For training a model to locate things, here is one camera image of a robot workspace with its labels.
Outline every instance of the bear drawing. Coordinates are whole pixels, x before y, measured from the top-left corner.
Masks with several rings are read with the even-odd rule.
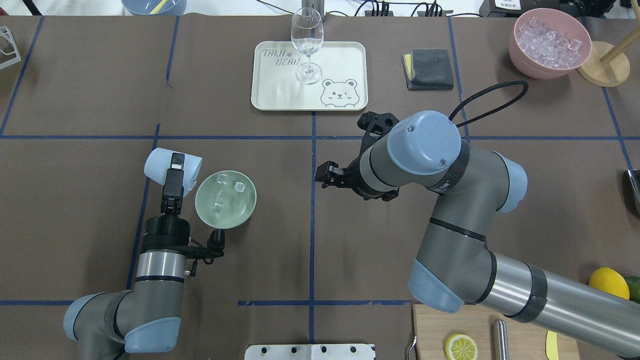
[[[360,97],[356,92],[356,81],[349,79],[343,83],[333,82],[331,79],[323,80],[324,92],[320,101],[327,108],[355,108]]]

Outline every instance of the green bowl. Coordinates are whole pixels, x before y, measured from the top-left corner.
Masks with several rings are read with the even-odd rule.
[[[231,229],[247,221],[255,209],[257,193],[244,174],[224,170],[209,176],[196,192],[196,212],[207,225]]]

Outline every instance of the robotic arm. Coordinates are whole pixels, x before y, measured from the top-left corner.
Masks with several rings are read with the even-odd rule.
[[[414,260],[409,291],[449,313],[482,304],[518,322],[532,322],[640,360],[640,305],[562,278],[486,248],[493,215],[524,198],[527,176],[517,163],[460,138],[436,111],[398,121],[365,113],[360,155],[346,168],[327,161],[322,187],[351,188],[365,200],[390,201],[418,183],[440,196]]]
[[[167,352],[180,329],[182,292],[197,261],[224,255],[225,233],[214,230],[207,246],[189,246],[191,226],[181,219],[184,154],[174,152],[166,170],[161,217],[147,220],[134,290],[77,299],[65,313],[67,336],[80,360],[125,360],[129,353]],[[187,259],[194,259],[185,272]]]

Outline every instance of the wooden disc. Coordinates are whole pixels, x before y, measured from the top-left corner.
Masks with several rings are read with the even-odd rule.
[[[580,75],[588,81],[604,87],[618,86],[624,83],[631,70],[629,59],[624,54],[618,55],[607,65],[600,63],[600,58],[611,49],[613,49],[613,45],[607,42],[591,42],[591,56],[578,68]]]

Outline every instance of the wine glass base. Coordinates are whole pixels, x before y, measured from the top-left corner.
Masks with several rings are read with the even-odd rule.
[[[296,78],[306,85],[317,83],[321,76],[322,70],[320,70],[320,67],[315,63],[304,63],[296,69]]]

